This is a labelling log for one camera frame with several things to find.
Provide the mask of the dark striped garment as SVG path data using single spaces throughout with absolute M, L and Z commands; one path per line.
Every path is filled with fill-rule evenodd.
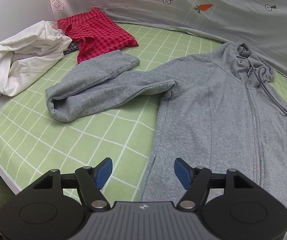
M 71 42 L 70 45 L 66 50 L 63 51 L 64 55 L 73 53 L 75 51 L 79 50 L 79 46 L 77 42 Z

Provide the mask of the white crumpled garment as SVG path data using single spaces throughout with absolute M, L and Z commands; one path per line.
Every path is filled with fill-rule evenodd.
M 72 39 L 51 21 L 40 21 L 0 42 L 0 95 L 13 97 L 64 57 Z

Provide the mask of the red checkered garment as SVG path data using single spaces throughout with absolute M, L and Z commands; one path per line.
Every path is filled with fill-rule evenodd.
M 88 12 L 61 18 L 58 20 L 58 26 L 73 42 L 78 43 L 78 63 L 124 47 L 139 45 L 135 37 L 97 7 Z

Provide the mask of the grey carrot print sheet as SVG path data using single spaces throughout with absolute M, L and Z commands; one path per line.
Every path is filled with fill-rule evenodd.
M 97 7 L 112 20 L 243 41 L 287 77 L 287 0 L 50 0 L 56 19 Z

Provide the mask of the green grid mat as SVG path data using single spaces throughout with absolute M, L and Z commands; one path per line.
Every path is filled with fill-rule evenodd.
M 140 59 L 138 71 L 196 53 L 208 53 L 220 44 L 186 33 L 119 24 L 133 35 L 138 47 L 124 48 Z M 65 55 L 33 85 L 0 109 L 0 175 L 12 191 L 39 178 L 51 168 L 72 173 L 96 166 L 110 157 L 113 173 L 103 193 L 107 200 L 136 200 L 154 137 L 160 95 L 136 97 L 121 108 L 86 116 L 70 123 L 53 120 L 45 89 L 58 83 L 77 64 L 78 51 Z M 275 72 L 271 83 L 287 102 L 287 78 Z

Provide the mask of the grey zip hoodie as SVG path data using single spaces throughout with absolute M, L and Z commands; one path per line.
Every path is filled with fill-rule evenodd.
M 138 64 L 120 51 L 78 64 L 46 89 L 50 115 L 71 122 L 161 94 L 142 202 L 180 200 L 174 162 L 182 158 L 216 173 L 235 168 L 287 207 L 287 102 L 268 63 L 244 43 L 225 43 L 148 72 Z

